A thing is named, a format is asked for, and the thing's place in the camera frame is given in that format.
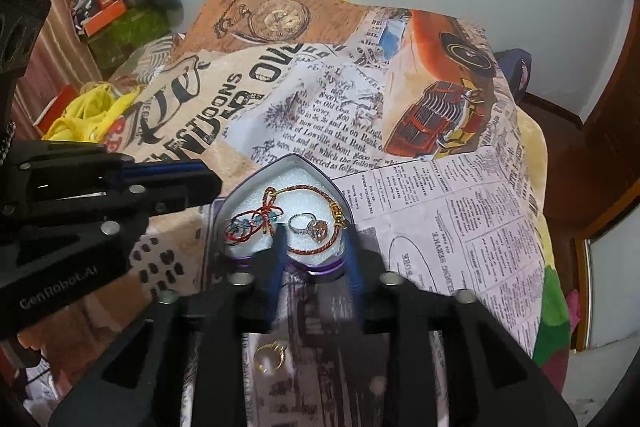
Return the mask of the yellow cloth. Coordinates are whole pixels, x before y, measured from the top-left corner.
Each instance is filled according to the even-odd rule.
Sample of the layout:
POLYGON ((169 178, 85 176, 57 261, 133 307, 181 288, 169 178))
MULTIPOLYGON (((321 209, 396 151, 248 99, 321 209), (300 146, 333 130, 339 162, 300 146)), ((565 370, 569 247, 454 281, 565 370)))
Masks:
POLYGON ((114 122, 136 101, 140 86, 117 95, 109 82, 95 82, 68 104, 42 141, 100 143, 114 122))

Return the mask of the newspaper print bed blanket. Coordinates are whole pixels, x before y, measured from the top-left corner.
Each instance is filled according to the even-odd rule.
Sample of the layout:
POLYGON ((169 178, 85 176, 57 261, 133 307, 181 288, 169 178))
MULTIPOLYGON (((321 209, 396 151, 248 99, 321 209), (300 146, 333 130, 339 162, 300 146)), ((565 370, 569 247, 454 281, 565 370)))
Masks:
MULTIPOLYGON (((203 161, 222 200, 273 161, 303 157, 390 269, 427 291, 476 291, 563 386, 570 317, 540 210, 546 144, 479 30, 341 0, 208 0, 141 88, 100 142, 107 150, 203 161)), ((197 293, 238 265, 210 251, 213 217, 203 206, 153 218, 123 277, 21 333, 50 364, 50 405, 162 291, 197 293)), ((243 340, 248 420, 370 426, 386 355, 386 338, 356 325, 343 271, 288 266, 272 331, 243 340)))

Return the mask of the purple heart-shaped jewelry box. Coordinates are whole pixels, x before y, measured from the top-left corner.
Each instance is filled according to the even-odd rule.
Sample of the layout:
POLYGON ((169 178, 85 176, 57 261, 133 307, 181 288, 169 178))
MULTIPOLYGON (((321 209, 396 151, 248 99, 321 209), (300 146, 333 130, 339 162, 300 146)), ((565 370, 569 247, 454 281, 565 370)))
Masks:
POLYGON ((344 267, 343 231, 352 223, 347 200, 318 168, 286 155, 259 169, 216 205, 210 251, 240 265, 286 231, 291 270, 336 277, 344 267))

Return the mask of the orange box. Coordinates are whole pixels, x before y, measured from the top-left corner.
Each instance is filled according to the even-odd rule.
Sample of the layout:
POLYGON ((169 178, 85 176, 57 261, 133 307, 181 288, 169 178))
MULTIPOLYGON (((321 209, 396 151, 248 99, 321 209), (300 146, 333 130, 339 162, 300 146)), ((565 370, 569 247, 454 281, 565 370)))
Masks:
POLYGON ((116 0, 100 12, 97 12, 96 15, 84 20, 82 22, 82 30, 87 37, 91 37, 126 12, 126 3, 122 0, 116 0))

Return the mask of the brown wooden wardrobe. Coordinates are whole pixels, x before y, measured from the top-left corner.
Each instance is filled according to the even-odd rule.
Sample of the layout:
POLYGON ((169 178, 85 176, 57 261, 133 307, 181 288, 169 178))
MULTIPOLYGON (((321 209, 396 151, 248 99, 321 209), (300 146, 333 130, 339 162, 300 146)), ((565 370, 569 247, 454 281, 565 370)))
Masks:
POLYGON ((548 145, 544 217, 565 295, 578 288, 575 239, 639 179, 639 0, 634 0, 622 52, 585 121, 538 96, 521 108, 548 145))

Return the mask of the red box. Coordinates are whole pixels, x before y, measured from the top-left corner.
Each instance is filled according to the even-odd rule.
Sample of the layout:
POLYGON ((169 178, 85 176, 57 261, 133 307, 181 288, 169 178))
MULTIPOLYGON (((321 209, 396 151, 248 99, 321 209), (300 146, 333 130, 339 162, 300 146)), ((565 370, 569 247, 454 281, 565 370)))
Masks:
POLYGON ((68 84, 57 96, 52 98, 35 121, 34 127, 39 134, 46 134, 52 124, 62 116, 68 104, 77 97, 78 91, 71 84, 68 84))

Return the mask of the dark blue bag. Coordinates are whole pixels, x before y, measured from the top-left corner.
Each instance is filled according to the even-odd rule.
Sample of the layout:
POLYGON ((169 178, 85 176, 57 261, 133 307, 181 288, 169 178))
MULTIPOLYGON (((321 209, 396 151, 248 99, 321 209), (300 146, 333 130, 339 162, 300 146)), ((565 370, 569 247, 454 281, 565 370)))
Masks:
POLYGON ((532 73, 532 54, 523 49, 508 49, 496 53, 498 66, 508 82, 516 104, 524 98, 532 73))

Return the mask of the striped brown curtain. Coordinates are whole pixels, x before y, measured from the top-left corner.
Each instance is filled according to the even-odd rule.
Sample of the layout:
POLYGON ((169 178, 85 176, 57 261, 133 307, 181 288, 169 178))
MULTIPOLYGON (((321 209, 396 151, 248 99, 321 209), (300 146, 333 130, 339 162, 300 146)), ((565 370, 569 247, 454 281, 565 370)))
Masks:
POLYGON ((99 81, 101 74, 88 46, 81 42, 72 9, 78 0, 50 0, 51 9, 32 47, 26 74, 17 81, 12 119, 17 140, 37 140, 36 118, 68 84, 76 89, 99 81))

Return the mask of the green patterned cloth pile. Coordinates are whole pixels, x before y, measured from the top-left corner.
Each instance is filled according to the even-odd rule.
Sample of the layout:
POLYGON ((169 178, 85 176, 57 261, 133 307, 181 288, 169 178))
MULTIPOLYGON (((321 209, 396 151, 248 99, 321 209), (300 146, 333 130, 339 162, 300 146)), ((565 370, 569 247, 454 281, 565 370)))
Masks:
POLYGON ((87 43, 98 69, 108 72, 122 65, 135 50, 169 33, 164 11, 135 6, 89 37, 87 43))

